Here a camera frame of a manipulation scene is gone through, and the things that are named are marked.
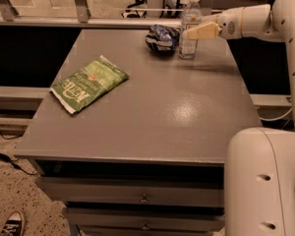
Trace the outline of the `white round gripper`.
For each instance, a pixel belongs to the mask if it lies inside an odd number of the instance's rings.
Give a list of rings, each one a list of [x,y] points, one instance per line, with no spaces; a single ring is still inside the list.
[[[212,39],[218,35],[225,39],[239,39],[242,37],[243,7],[232,8],[221,14],[206,15],[202,17],[202,24],[187,29],[186,36],[191,40]]]

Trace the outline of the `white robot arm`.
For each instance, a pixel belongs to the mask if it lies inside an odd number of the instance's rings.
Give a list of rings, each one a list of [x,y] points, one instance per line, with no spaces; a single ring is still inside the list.
[[[285,44],[294,130],[250,128],[229,142],[225,236],[295,236],[295,0],[228,9],[183,35],[192,40],[255,37]]]

